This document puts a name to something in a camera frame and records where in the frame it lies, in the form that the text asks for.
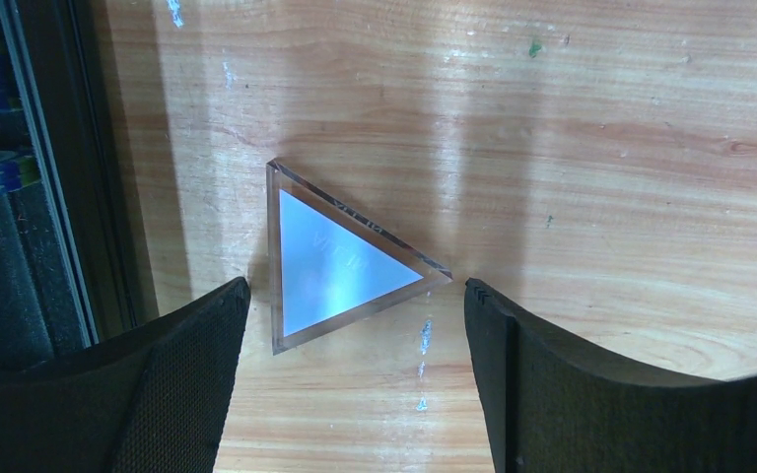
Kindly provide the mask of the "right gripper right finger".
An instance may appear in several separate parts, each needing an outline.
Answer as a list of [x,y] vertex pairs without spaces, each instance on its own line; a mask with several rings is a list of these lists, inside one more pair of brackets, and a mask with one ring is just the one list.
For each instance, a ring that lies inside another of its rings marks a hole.
[[757,472],[757,375],[648,365],[466,282],[466,338],[499,472]]

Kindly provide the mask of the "clear triangle marker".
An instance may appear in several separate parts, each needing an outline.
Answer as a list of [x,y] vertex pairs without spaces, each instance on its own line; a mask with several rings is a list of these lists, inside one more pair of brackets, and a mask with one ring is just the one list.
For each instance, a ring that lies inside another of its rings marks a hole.
[[447,267],[284,161],[266,165],[272,352],[451,282]]

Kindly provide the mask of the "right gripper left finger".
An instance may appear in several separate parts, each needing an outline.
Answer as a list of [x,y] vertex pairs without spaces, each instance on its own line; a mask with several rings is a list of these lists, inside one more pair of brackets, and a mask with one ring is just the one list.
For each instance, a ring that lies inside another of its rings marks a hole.
[[210,472],[250,288],[236,278],[143,326],[0,373],[0,472]]

